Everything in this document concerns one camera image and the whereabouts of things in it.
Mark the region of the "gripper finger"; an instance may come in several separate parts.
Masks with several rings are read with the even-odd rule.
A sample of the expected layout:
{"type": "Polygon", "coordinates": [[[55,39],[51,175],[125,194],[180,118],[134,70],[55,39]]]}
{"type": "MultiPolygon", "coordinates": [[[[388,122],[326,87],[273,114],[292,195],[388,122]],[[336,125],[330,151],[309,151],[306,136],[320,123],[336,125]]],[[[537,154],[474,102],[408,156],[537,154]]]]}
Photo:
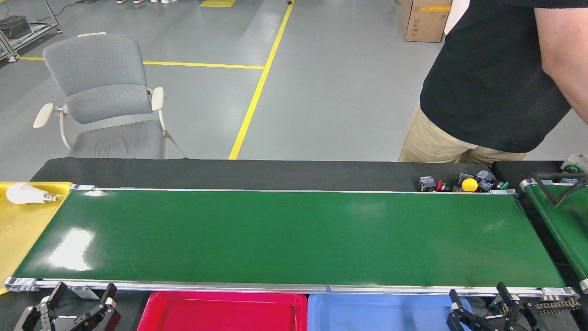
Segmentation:
{"type": "Polygon", "coordinates": [[[466,325],[471,331],[496,331],[497,327],[485,318],[481,318],[466,310],[455,289],[449,292],[452,301],[451,312],[448,314],[448,327],[452,331],[464,331],[466,325]]]}
{"type": "Polygon", "coordinates": [[[70,331],[113,331],[120,321],[114,300],[117,288],[109,283],[100,303],[90,312],[80,315],[69,323],[70,331]]]}
{"type": "Polygon", "coordinates": [[[42,331],[56,331],[55,309],[63,299],[68,287],[61,281],[53,292],[36,306],[27,306],[14,327],[15,331],[33,331],[37,323],[41,323],[42,331]]]}
{"type": "Polygon", "coordinates": [[[490,318],[490,331],[521,331],[518,325],[520,318],[525,318],[531,331],[538,330],[538,308],[536,303],[523,303],[516,295],[510,294],[504,283],[496,286],[498,295],[502,299],[500,314],[490,318]]]}

